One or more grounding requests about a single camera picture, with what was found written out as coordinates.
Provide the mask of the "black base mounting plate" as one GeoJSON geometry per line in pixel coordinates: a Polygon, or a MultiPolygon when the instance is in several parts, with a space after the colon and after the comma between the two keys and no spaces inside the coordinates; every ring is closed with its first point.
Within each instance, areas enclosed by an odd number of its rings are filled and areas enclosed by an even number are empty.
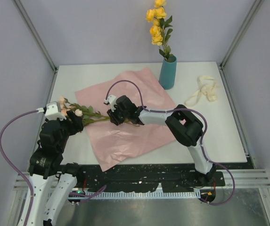
{"type": "Polygon", "coordinates": [[[122,164],[102,171],[98,165],[82,165],[84,177],[76,184],[81,191],[95,192],[106,186],[106,192],[154,192],[159,185],[165,192],[191,191],[194,188],[223,187],[223,173],[217,171],[207,181],[194,170],[193,164],[122,164]]]}

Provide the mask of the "left aluminium frame post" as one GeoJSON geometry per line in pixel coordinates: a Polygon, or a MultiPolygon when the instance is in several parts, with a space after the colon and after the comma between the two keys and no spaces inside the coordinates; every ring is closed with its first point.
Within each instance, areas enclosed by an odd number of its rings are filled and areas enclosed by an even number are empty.
{"type": "Polygon", "coordinates": [[[22,4],[21,0],[12,0],[13,4],[17,8],[17,11],[21,15],[21,18],[26,24],[26,27],[30,31],[32,37],[34,38],[35,42],[37,43],[39,49],[41,50],[42,54],[44,55],[46,61],[48,62],[49,66],[51,67],[52,71],[55,73],[57,71],[57,66],[53,62],[49,52],[47,51],[39,33],[37,32],[31,18],[29,17],[25,7],[22,4]]]}

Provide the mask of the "yellow rose stem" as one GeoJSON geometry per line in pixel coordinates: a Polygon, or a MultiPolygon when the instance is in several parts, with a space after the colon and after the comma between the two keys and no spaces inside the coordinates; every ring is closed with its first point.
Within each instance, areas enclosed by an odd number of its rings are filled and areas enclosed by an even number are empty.
{"type": "Polygon", "coordinates": [[[175,56],[168,44],[173,32],[172,16],[166,18],[165,5],[165,0],[155,0],[154,7],[146,12],[146,21],[152,24],[149,29],[152,44],[158,46],[159,54],[166,62],[172,63],[175,61],[175,56]]]}

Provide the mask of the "aluminium frame post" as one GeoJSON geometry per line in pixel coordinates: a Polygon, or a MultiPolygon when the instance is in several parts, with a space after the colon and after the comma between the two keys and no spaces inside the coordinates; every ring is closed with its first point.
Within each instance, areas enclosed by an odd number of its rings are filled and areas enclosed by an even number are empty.
{"type": "Polygon", "coordinates": [[[57,66],[53,62],[49,52],[47,51],[39,33],[37,32],[31,18],[29,17],[25,7],[22,4],[21,0],[12,0],[13,4],[17,8],[17,11],[21,15],[21,18],[26,24],[26,27],[30,31],[32,37],[34,38],[35,42],[37,43],[39,49],[41,50],[42,54],[44,55],[46,61],[48,62],[49,66],[51,67],[52,71],[55,73],[57,71],[57,66]]]}
{"type": "Polygon", "coordinates": [[[235,52],[237,46],[240,44],[241,40],[243,39],[245,33],[247,32],[250,24],[252,23],[253,19],[257,15],[259,9],[261,8],[264,0],[254,0],[251,7],[249,8],[246,16],[244,17],[243,22],[241,23],[235,37],[233,38],[222,62],[219,64],[221,70],[223,70],[227,63],[229,62],[232,54],[235,52]]]}

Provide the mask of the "teal ceramic vase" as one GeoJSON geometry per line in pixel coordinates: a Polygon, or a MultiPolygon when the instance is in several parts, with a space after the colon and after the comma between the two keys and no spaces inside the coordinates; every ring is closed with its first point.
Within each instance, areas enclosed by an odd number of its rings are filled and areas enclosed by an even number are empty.
{"type": "Polygon", "coordinates": [[[168,60],[163,60],[159,77],[159,83],[163,89],[168,90],[173,88],[175,83],[176,68],[177,58],[175,56],[170,56],[168,60]]]}

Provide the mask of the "cream printed ribbon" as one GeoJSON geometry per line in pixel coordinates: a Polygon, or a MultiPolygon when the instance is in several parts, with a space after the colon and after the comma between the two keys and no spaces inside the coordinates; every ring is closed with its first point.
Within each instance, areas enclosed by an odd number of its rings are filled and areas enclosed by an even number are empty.
{"type": "Polygon", "coordinates": [[[184,102],[185,106],[193,107],[204,96],[208,102],[215,102],[218,99],[216,89],[219,87],[217,80],[209,75],[201,75],[197,78],[198,89],[184,102]]]}

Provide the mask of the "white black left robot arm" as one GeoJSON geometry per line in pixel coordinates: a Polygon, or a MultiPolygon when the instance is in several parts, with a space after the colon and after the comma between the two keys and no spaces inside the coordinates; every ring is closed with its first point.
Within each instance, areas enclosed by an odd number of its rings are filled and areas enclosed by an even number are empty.
{"type": "Polygon", "coordinates": [[[72,111],[62,121],[47,120],[41,127],[39,147],[30,158],[31,187],[18,225],[54,226],[74,187],[84,184],[85,174],[77,163],[60,166],[68,138],[83,131],[82,119],[72,111]]]}

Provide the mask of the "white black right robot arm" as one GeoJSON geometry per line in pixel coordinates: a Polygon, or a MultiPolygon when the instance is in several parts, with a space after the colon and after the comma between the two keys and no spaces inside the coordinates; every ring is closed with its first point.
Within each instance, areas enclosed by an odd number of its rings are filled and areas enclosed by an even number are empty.
{"type": "Polygon", "coordinates": [[[136,106],[125,95],[119,98],[109,95],[104,104],[110,106],[107,114],[110,121],[117,126],[126,120],[134,125],[167,126],[175,139],[188,148],[194,160],[198,182],[204,186],[213,182],[216,168],[209,160],[203,144],[203,124],[185,106],[178,105],[172,110],[155,110],[136,106]]]}

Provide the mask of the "right aluminium frame post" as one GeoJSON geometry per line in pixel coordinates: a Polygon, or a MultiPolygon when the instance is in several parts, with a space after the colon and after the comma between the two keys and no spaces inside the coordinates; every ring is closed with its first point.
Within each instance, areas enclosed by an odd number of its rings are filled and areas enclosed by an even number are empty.
{"type": "Polygon", "coordinates": [[[219,64],[221,70],[223,70],[227,63],[229,62],[232,54],[235,52],[237,46],[240,44],[241,40],[243,39],[245,33],[247,32],[250,24],[252,23],[253,19],[257,15],[259,9],[261,8],[264,0],[254,0],[251,7],[249,8],[246,16],[244,17],[243,22],[241,23],[235,37],[233,38],[222,62],[219,64]]]}

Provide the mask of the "artificial flower bunch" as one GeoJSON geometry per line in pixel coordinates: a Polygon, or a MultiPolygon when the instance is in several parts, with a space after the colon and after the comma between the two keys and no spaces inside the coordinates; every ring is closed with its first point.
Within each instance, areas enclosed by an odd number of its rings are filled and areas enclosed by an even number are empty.
{"type": "Polygon", "coordinates": [[[81,117],[84,127],[96,122],[110,121],[109,116],[103,115],[99,111],[95,111],[92,106],[86,107],[77,103],[70,103],[67,98],[61,96],[58,99],[60,104],[61,113],[64,116],[68,115],[68,112],[73,112],[76,116],[81,117]]]}

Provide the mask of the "purple wrapping paper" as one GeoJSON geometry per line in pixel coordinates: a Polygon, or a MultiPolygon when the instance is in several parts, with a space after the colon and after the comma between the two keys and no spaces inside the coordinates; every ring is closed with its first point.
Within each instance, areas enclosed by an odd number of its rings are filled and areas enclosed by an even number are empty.
{"type": "Polygon", "coordinates": [[[115,125],[110,121],[94,122],[86,127],[93,152],[102,171],[126,158],[137,157],[175,140],[166,125],[144,125],[139,121],[142,104],[153,109],[169,110],[176,104],[159,84],[149,68],[125,71],[114,79],[75,92],[79,105],[92,106],[106,115],[111,108],[104,104],[106,95],[126,96],[134,106],[123,113],[130,123],[115,125]]]}

